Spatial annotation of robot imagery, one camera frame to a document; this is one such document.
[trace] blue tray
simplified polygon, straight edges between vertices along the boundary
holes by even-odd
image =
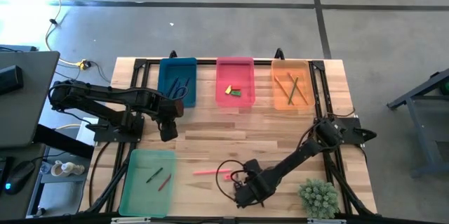
[[[196,58],[170,58],[162,59],[159,68],[159,80],[157,90],[164,95],[168,95],[170,88],[177,78],[177,83],[171,91],[170,97],[180,97],[182,90],[175,91],[180,86],[184,86],[189,79],[187,88],[189,93],[182,99],[184,107],[195,107],[196,103]]]

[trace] black line on floor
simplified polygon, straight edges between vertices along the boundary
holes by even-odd
[[[283,3],[203,3],[203,2],[136,2],[103,0],[61,0],[62,6],[93,7],[185,7],[185,8],[273,8],[273,9],[314,9],[315,4]],[[0,0],[0,4],[12,4],[14,0]],[[58,0],[50,0],[50,6],[59,6]],[[345,5],[320,4],[322,10],[354,11],[449,11],[449,6],[389,6],[389,5]]]
[[[339,5],[322,4],[324,10],[353,11],[449,11],[449,6],[388,6],[388,5]]]
[[[316,21],[318,22],[318,31],[320,34],[321,47],[323,48],[324,59],[332,59],[330,55],[330,47],[328,35],[326,34],[326,26],[324,25],[323,10],[321,8],[321,0],[314,0]]]
[[[49,2],[59,6],[58,0]],[[185,7],[185,8],[271,8],[271,9],[313,9],[314,4],[276,4],[276,3],[201,3],[201,2],[132,2],[99,0],[61,0],[62,6],[101,6],[101,7]]]

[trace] green stick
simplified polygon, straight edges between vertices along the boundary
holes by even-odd
[[[293,93],[295,92],[296,83],[297,83],[297,77],[295,79],[295,83],[293,84],[292,93],[290,94],[290,97],[288,97],[288,104],[292,103],[292,98],[293,98]]]

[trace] computer mouse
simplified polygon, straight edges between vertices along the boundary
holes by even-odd
[[[23,161],[14,167],[5,183],[5,193],[9,195],[17,194],[29,178],[29,175],[34,171],[36,166],[31,161]]]

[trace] plastic tray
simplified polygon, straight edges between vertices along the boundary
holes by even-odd
[[[298,78],[296,85],[300,91],[295,88],[292,103],[289,105],[288,99],[292,93],[296,77]],[[315,105],[309,63],[306,60],[273,60],[272,83],[274,107],[277,110],[305,110]]]
[[[171,91],[169,98],[180,97],[182,90],[176,93],[175,91],[180,86],[184,86],[187,80],[187,88],[189,92],[182,99],[184,107],[195,107],[196,103],[196,59],[195,58],[170,58],[162,59],[159,67],[159,80],[157,84],[157,90],[164,95],[168,95],[168,92],[177,78],[177,83]]]
[[[241,87],[241,96],[226,94],[228,86]],[[221,107],[250,107],[255,102],[254,60],[218,58],[215,101]]]
[[[173,151],[133,150],[121,197],[120,215],[165,217],[171,205],[175,164]],[[163,170],[146,183],[161,167]],[[170,180],[158,192],[170,174]]]

